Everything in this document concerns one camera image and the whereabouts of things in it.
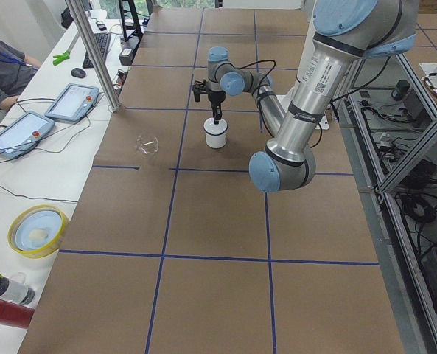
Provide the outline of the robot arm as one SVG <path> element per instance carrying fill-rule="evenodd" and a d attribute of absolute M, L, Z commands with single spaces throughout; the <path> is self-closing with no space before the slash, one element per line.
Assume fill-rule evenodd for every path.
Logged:
<path fill-rule="evenodd" d="M 249 93 L 273 136 L 249 161 L 257 189 L 293 190 L 311 182 L 315 157 L 309 140 L 348 67 L 361 58 L 410 50 L 418 12 L 417 1 L 317 1 L 312 14 L 314 51 L 287 108 L 266 76 L 235 67 L 224 47 L 209 50 L 206 93 Z"/>

